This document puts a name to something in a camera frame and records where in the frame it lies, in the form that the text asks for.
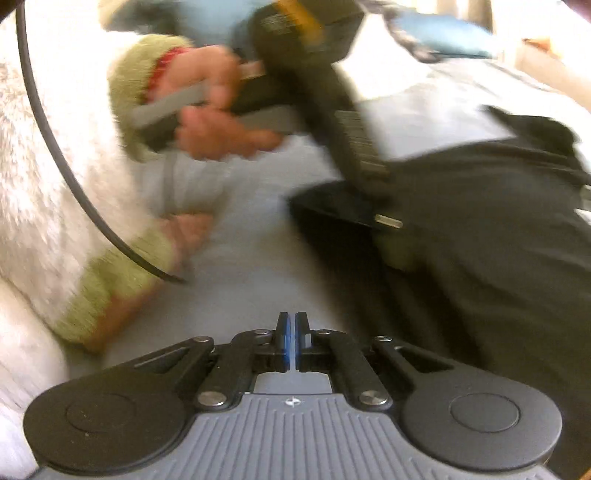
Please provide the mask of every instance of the green trim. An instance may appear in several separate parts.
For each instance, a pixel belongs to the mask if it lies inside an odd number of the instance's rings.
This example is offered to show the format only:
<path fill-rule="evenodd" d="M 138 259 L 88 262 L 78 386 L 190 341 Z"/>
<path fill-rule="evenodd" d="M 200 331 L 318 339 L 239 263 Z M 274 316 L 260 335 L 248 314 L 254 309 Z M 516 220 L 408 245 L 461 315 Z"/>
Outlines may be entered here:
<path fill-rule="evenodd" d="M 158 60 L 176 47 L 191 47 L 183 37 L 146 35 L 120 59 L 111 78 L 111 107 L 115 114 L 127 153 L 137 161 L 148 158 L 148 148 L 128 121 L 134 107 L 141 105 Z"/>
<path fill-rule="evenodd" d="M 173 264 L 173 245 L 158 227 L 147 230 L 131 247 L 162 270 L 170 270 Z M 150 288 L 154 280 L 153 275 L 113 247 L 86 267 L 78 294 L 53 330 L 68 342 L 82 343 L 95 331 L 112 295 L 131 298 Z"/>

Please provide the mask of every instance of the gray plastic housing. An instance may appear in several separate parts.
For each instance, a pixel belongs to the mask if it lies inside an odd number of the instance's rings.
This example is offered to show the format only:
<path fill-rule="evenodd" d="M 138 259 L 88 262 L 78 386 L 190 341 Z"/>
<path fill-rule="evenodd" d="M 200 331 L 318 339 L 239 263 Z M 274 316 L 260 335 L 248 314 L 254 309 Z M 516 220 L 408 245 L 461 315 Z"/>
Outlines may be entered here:
<path fill-rule="evenodd" d="M 44 468 L 33 480 L 82 478 Z M 384 413 L 341 394 L 245 394 L 233 410 L 199 415 L 169 454 L 104 480 L 558 480 L 535 465 L 466 472 L 416 449 Z"/>

